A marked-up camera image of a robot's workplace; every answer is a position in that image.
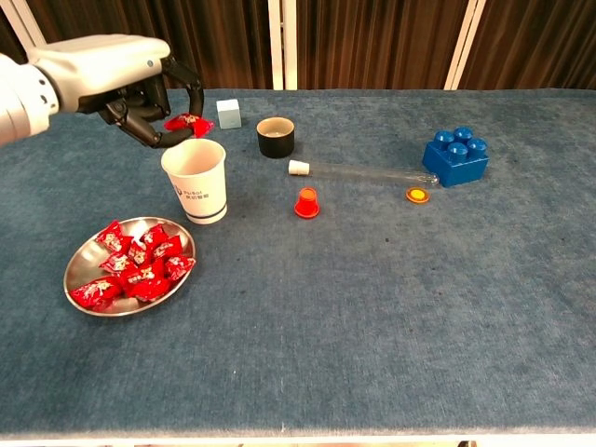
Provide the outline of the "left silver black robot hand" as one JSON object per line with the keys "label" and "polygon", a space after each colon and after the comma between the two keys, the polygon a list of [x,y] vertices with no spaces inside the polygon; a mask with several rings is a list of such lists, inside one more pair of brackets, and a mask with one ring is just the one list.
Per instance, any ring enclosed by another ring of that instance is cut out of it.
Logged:
{"label": "left silver black robot hand", "polygon": [[170,148],[194,131],[159,132],[152,123],[171,114],[166,76],[186,89],[188,113],[202,116],[199,75],[171,54],[161,39],[133,34],[94,34],[27,51],[28,62],[54,88],[63,113],[99,114],[140,143]]}

